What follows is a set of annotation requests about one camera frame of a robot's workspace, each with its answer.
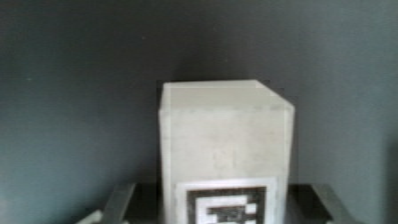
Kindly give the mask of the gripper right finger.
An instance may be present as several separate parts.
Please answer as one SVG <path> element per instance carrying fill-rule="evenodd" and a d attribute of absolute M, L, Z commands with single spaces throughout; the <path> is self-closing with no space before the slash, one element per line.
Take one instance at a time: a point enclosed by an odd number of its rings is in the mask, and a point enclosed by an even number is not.
<path fill-rule="evenodd" d="M 348 213 L 343 202 L 329 185 L 315 184 L 313 189 L 320 197 L 322 204 L 332 216 L 327 224 L 356 224 L 356 219 Z"/>

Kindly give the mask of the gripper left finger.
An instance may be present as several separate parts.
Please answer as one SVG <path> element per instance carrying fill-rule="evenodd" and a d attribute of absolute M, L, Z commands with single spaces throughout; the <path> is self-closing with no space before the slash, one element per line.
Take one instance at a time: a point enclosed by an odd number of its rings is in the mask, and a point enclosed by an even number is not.
<path fill-rule="evenodd" d="M 96 210 L 75 224 L 130 224 L 126 211 L 137 184 L 130 183 L 114 188 L 105 208 Z"/>

